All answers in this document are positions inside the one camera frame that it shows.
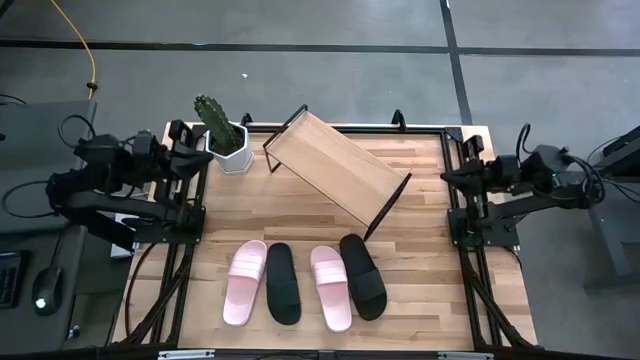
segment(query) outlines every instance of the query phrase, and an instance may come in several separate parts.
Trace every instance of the slipper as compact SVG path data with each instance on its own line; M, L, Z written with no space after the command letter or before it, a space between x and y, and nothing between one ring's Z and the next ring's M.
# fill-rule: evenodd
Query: slipper
M349 278L353 303L365 320L375 320L387 307L387 290L362 238L349 234L340 240L340 254Z
M344 262L337 251L318 246L311 251L311 269L327 327L333 332L351 327L351 304Z
M273 244L267 252L267 305L271 316L283 325L300 320L300 293L291 248Z
M242 326L249 320L266 258L267 245L258 240L243 244L233 256L222 311L227 324Z

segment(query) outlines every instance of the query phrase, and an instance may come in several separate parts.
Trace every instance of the plant pot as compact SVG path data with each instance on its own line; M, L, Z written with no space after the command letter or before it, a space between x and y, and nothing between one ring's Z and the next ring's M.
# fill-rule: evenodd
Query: plant pot
M205 150L213 154L213 157L218 161L218 164L220 164L225 174L242 175L249 171L251 164L253 164L253 151L251 151L251 143L249 142L249 131L242 125L231 124L231 126L242 132L244 139L242 148L226 156L217 154L211 150L211 145L213 145L214 140L211 139L211 132L207 131L205 136Z

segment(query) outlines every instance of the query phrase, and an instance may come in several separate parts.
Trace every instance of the concrete floor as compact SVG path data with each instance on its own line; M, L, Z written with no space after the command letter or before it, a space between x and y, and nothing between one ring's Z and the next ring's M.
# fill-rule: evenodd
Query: concrete floor
M60 1L87 39L220 44L446 46L438 0ZM450 0L458 46L639 48L634 0ZM45 1L16 2L1 38L75 40ZM446 54L94 51L97 130L118 137L174 118L215 96L233 119L283 121L301 103L330 122L460 124ZM497 153L513 153L523 123L530 144L586 156L638 125L639 57L461 56L474 124ZM29 102L77 100L89 77L80 50L0 48L0 92ZM524 277L541 345L637 358L637 292L586 295L610 264L586 212L547 210L518 226ZM96 320L105 329L106 317Z

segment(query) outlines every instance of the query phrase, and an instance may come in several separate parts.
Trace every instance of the wooden table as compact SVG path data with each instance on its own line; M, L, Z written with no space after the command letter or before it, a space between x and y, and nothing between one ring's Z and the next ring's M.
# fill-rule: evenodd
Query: wooden table
M465 139L482 135L483 156L493 158L486 127L462 129ZM362 235L366 228L288 169L282 167L270 174L261 146L268 135L251 134L255 161L247 174L227 176L215 161L210 164L205 191L207 222L195 251L180 348L473 349L460 262L447 230L446 210L450 205L447 187L439 178L444 170L439 137L348 136L401 174L413 173L399 201L367 242L387 287L389 303L384 315L367 322L353 308L353 326L347 333L327 330L310 273L309 254L319 245L337 249L344 235ZM302 318L296 325L281 325L271 318L264 279L245 326L231 327L222 320L231 259L240 245L256 239L291 246L302 301ZM133 326L158 296L166 250L166 246L157 246L141 267L132 294ZM535 343L518 263L504 249L486 250L496 302L522 335ZM134 265L140 253L136 253ZM479 306L479 312L483 334L489 339L484 306ZM171 313L169 310L165 317L166 329ZM120 311L114 341L123 337L124 316Z

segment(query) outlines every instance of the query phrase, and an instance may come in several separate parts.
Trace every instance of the keyboard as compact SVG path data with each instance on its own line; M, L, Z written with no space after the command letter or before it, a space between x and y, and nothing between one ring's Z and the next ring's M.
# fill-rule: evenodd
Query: keyboard
M0 253L0 309L13 308L18 304L28 254L26 251Z

